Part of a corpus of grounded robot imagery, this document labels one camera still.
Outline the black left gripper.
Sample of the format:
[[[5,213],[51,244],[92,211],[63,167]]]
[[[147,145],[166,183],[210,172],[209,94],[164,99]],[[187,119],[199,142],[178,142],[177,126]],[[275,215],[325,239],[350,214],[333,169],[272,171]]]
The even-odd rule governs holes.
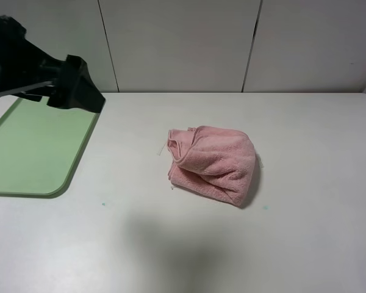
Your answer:
[[[0,95],[40,102],[45,92],[23,92],[53,84],[47,105],[57,109],[101,112],[106,99],[94,85],[87,63],[79,56],[55,59],[26,39],[26,28],[0,15]]]

